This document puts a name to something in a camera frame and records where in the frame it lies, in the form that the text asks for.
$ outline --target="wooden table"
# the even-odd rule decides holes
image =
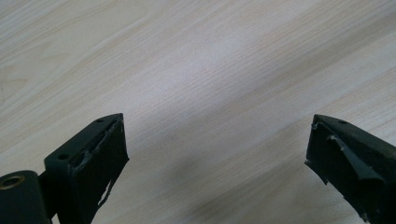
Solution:
[[[316,113],[396,145],[396,2],[0,2],[0,175],[122,112],[93,223],[363,223],[304,165]]]

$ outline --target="light wood tabletop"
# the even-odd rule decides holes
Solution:
[[[396,145],[396,2],[3,0],[0,87],[0,176],[123,113],[94,224],[363,223],[305,153],[314,114]]]

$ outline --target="screw hole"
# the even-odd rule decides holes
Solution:
[[[14,175],[0,183],[0,189],[12,189],[24,181],[23,175]]]
[[[61,160],[61,161],[64,161],[64,160],[66,160],[67,158],[69,158],[69,155],[67,155],[67,154],[62,154],[62,155],[60,155],[60,156],[58,157],[58,159]]]

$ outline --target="black plastic part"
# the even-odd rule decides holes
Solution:
[[[344,120],[315,115],[305,164],[364,221],[396,223],[396,147]]]
[[[0,223],[49,224],[38,176],[18,171],[0,178]]]
[[[59,202],[60,222],[91,223],[128,160],[122,114],[92,122],[52,152],[42,179],[56,189],[47,198]]]

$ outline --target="wooden surface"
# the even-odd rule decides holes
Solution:
[[[306,166],[315,113],[396,145],[396,2],[0,1],[0,175],[122,112],[94,224],[363,223]]]

